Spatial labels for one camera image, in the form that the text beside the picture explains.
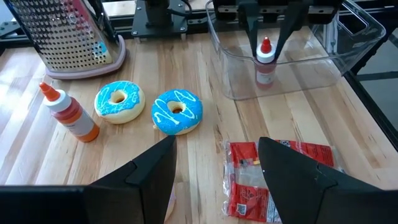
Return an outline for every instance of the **butcher block countertop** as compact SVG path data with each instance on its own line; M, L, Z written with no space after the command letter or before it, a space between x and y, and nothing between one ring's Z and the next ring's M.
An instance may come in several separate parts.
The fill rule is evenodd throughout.
M126 7L105 3L111 15ZM134 5L133 1L119 4ZM347 172L382 189L398 188L398 153L342 78L337 85L250 100L225 97L210 58L209 34L180 39L126 41L122 69L86 80L60 81L45 75L33 48L7 49L0 57L0 184L89 184L112 172L165 137L153 129L154 100L183 88L201 98L203 121L178 136L177 204L169 223L250 223L226 217L223 141L257 141L261 136L335 146ZM112 125L99 118L94 98L107 83L130 80L146 95L134 121ZM82 143L50 116L39 83L75 97L100 126Z

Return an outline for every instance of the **black metal frame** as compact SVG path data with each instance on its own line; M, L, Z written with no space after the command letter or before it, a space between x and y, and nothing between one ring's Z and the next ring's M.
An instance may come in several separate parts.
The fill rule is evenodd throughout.
M350 72L344 74L348 83L361 99L365 107L369 110L376 123L383 130L384 134L388 137L395 149L398 150L398 131L393 127L390 121L386 118L377 104L369 96L363 86L360 84L359 77L356 76L357 72L366 65L366 62L376 53L377 49L390 37L394 29L398 27L398 1L397 0L372 0L356 2L359 6L365 9L370 15L378 20L386 28L386 36L381 39L358 63L354 65ZM340 12L341 16L347 16L349 12ZM133 15L127 16L111 16L110 21L117 34L123 36L124 39L133 39L135 36L132 34L132 24L134 21ZM199 34L208 32L208 24L206 18L206 11L194 10L187 16L187 30L186 34ZM0 55L4 49L16 47L31 47L32 44L21 29L16 29L17 35L9 35L1 37L0 34Z

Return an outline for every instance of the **red plastic bag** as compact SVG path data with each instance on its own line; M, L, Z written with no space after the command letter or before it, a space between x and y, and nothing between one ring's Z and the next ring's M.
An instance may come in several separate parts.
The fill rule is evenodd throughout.
M336 152L330 146L276 141L322 164L342 170L336 165ZM224 203L224 213L258 222L281 222L262 175L256 142L227 142L225 149L223 187L228 200Z

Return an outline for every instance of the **toy donut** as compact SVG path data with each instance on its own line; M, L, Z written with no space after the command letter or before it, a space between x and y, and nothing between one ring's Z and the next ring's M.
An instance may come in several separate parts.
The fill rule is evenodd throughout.
M145 95L138 85L129 81L112 82L95 96L98 116L113 124L123 124L136 118L144 109Z
M152 120L156 128L168 135L185 134L201 121L203 105L188 90L169 90L152 105Z

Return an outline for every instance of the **metal grater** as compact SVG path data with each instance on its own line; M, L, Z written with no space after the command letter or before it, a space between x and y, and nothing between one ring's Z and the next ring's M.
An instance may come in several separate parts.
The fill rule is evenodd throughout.
M117 70L126 49L99 0L5 0L53 78Z

